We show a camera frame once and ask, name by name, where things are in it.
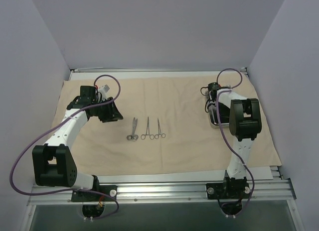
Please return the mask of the steel instrument tray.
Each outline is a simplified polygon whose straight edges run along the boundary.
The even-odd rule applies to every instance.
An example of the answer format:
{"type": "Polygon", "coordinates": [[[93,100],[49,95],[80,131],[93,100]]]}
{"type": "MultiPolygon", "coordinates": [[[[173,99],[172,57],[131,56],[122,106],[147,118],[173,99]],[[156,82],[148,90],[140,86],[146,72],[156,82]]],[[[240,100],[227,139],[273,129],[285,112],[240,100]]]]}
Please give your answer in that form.
{"type": "MultiPolygon", "coordinates": [[[[208,91],[205,92],[205,97],[206,96],[209,96],[209,98],[210,98],[210,95],[209,95],[208,91]]],[[[224,124],[221,123],[221,125],[223,127],[228,127],[229,126],[229,114],[230,114],[230,108],[228,108],[226,105],[224,105],[224,124]]],[[[210,125],[211,125],[212,128],[219,128],[219,123],[218,124],[210,124],[210,125]]]]}

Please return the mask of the steel surgical forceps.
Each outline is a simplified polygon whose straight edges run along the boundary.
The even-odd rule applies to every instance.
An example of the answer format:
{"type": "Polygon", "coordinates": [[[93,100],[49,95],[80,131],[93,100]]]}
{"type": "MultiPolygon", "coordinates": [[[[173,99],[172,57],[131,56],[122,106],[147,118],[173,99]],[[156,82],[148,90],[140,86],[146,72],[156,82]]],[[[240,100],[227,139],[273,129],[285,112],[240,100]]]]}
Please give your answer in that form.
{"type": "Polygon", "coordinates": [[[151,134],[150,132],[150,118],[147,118],[147,126],[146,126],[146,131],[144,134],[141,135],[141,140],[145,140],[146,138],[149,138],[150,140],[154,140],[155,135],[151,134]]]}

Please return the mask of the beige cloth wrap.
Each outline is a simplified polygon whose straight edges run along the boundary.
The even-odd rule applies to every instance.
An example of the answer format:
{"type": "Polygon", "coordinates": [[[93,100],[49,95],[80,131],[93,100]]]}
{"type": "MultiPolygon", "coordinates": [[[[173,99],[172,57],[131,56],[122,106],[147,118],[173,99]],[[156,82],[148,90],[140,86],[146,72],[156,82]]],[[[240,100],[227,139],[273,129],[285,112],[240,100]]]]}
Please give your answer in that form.
{"type": "Polygon", "coordinates": [[[205,112],[204,87],[211,82],[234,86],[235,92],[256,98],[247,78],[236,73],[221,76],[106,79],[108,96],[123,120],[102,123],[92,117],[71,148],[79,172],[93,175],[147,175],[225,170],[231,158],[229,129],[212,128],[205,112]],[[133,118],[138,119],[137,141],[127,140],[133,118]],[[158,133],[159,118],[165,138],[141,140],[150,118],[151,134],[158,133]]]}

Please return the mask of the steel clamp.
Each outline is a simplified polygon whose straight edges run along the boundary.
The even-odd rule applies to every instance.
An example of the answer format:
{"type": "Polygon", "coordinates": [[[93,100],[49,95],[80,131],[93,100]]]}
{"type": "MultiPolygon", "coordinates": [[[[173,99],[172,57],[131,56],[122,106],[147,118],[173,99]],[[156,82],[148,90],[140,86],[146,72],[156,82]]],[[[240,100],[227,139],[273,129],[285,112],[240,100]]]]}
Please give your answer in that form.
{"type": "Polygon", "coordinates": [[[160,120],[157,118],[158,122],[158,133],[154,135],[155,139],[165,138],[166,134],[161,131],[160,120]]]}

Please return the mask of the steel surgical scissors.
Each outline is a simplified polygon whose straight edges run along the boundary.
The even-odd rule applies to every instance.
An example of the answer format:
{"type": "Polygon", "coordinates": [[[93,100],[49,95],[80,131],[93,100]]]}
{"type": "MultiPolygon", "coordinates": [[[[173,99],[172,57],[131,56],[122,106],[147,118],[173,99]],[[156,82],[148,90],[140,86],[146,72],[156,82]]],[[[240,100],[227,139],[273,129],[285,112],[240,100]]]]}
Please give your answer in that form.
{"type": "Polygon", "coordinates": [[[138,139],[138,135],[135,134],[135,131],[136,131],[136,122],[134,121],[133,122],[133,125],[132,125],[132,133],[127,135],[127,140],[130,140],[130,141],[137,141],[138,139]]]}

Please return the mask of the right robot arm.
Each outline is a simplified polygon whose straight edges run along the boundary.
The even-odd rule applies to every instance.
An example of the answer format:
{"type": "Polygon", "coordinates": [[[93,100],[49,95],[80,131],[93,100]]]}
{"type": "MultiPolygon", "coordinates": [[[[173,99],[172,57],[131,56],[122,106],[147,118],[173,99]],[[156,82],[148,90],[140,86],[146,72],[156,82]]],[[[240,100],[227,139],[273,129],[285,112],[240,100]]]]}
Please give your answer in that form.
{"type": "Polygon", "coordinates": [[[205,92],[205,111],[214,127],[228,126],[234,137],[231,160],[225,172],[221,191],[226,197],[234,197],[239,187],[248,189],[246,163],[251,147],[262,130],[261,112],[257,98],[247,98],[223,87],[217,82],[208,84],[205,92]]]}

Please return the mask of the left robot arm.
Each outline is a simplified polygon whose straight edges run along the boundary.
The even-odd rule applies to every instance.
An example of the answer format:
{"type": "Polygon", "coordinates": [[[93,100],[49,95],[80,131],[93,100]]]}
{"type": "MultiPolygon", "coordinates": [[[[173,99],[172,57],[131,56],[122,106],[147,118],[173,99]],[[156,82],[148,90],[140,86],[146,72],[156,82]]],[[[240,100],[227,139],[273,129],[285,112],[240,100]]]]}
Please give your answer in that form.
{"type": "Polygon", "coordinates": [[[91,117],[102,123],[122,120],[113,98],[107,97],[109,87],[81,86],[80,94],[67,106],[62,126],[32,151],[35,181],[38,186],[83,189],[89,201],[100,197],[97,178],[78,172],[71,154],[72,145],[81,128],[91,117]]]}

